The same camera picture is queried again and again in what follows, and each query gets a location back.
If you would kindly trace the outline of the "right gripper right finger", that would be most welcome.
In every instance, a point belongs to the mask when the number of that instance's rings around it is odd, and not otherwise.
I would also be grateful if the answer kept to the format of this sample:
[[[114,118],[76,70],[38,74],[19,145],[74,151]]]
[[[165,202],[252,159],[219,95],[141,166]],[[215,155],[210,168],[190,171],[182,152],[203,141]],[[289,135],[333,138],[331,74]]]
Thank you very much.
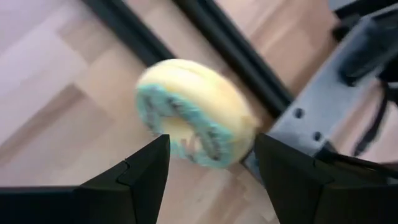
[[[266,134],[254,151],[280,223],[397,224],[397,164],[312,157]]]

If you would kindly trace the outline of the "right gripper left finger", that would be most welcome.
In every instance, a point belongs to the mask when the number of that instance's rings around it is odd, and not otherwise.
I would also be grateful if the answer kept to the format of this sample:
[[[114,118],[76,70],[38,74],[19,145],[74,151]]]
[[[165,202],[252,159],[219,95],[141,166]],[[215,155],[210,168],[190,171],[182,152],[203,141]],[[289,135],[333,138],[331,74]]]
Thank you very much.
[[[170,138],[148,145],[81,185],[3,187],[2,224],[155,224],[170,161]]]

